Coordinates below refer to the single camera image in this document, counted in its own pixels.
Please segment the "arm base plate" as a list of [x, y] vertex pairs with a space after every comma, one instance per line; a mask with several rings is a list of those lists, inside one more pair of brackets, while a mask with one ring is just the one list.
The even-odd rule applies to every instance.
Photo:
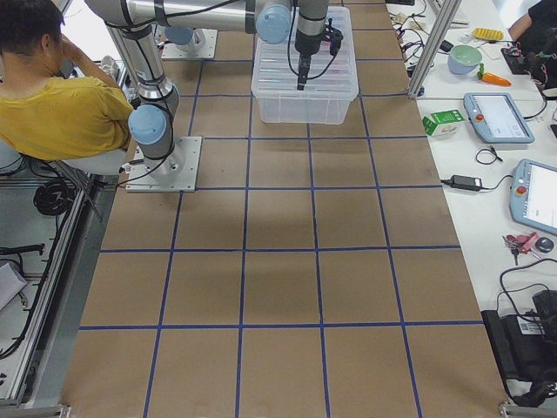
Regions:
[[166, 27], [163, 60], [202, 60], [214, 58], [218, 32], [208, 29]]
[[174, 150], [163, 163], [144, 157], [136, 146], [134, 159], [140, 164], [129, 170], [127, 192], [194, 192], [202, 147], [201, 137], [175, 137]]

